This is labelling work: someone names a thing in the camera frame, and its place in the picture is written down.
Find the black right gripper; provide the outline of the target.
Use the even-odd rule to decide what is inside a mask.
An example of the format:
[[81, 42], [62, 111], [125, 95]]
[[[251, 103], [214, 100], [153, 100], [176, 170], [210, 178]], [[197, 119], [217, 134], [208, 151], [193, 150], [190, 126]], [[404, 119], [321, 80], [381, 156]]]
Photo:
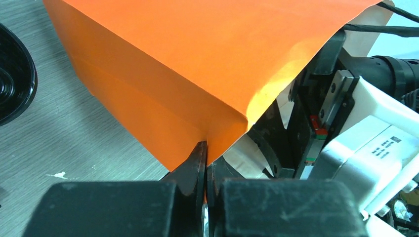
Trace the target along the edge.
[[294, 106], [288, 132], [276, 100], [247, 132], [268, 162], [272, 178], [304, 177], [340, 131], [335, 119], [357, 83], [339, 60], [345, 40], [345, 31], [337, 31], [295, 78], [289, 92]]

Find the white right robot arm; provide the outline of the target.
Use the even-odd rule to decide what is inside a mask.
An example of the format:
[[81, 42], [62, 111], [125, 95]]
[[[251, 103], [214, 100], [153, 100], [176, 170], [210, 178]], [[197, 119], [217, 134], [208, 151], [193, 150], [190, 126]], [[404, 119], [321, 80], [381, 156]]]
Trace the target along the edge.
[[336, 32], [291, 83], [288, 125], [273, 102], [248, 132], [268, 163], [262, 171], [268, 178], [300, 178], [330, 141], [371, 115], [368, 85], [396, 107], [419, 110], [417, 59], [352, 56], [345, 40], [343, 30]]

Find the orange paper bag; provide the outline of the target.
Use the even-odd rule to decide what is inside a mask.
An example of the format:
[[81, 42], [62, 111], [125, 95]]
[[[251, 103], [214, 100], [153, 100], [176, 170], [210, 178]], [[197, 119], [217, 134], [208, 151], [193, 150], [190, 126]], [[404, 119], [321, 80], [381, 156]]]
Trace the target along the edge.
[[164, 167], [215, 161], [373, 0], [46, 0], [75, 72]]

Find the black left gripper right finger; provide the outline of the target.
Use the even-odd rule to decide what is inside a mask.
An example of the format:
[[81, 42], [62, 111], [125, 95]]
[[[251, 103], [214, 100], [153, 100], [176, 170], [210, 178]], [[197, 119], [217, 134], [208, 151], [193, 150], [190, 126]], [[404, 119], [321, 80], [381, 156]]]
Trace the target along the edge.
[[224, 158], [207, 168], [211, 237], [366, 237], [341, 182], [245, 179]]

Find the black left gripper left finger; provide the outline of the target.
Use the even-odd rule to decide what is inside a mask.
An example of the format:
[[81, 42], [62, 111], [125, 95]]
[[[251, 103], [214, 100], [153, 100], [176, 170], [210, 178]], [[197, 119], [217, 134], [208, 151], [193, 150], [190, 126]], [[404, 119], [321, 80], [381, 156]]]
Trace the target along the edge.
[[43, 195], [26, 237], [201, 237], [207, 144], [158, 181], [62, 182]]

